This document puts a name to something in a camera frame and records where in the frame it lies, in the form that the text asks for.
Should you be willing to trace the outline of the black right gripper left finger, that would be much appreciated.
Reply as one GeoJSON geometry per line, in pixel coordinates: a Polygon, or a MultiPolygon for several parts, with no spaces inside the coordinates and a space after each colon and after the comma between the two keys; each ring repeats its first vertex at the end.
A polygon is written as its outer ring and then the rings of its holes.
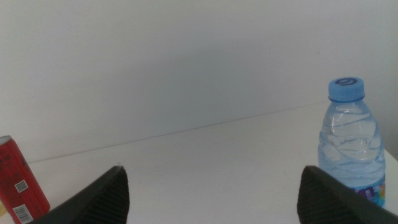
{"type": "Polygon", "coordinates": [[[126,224],[129,186],[123,166],[114,166],[33,224],[126,224]]]}

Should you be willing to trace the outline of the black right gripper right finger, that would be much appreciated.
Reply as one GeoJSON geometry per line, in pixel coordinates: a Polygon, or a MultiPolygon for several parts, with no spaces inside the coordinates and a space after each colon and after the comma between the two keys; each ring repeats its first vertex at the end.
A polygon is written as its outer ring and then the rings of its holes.
{"type": "Polygon", "coordinates": [[[300,223],[397,224],[397,215],[377,206],[316,166],[302,171],[297,213],[300,223]]]}

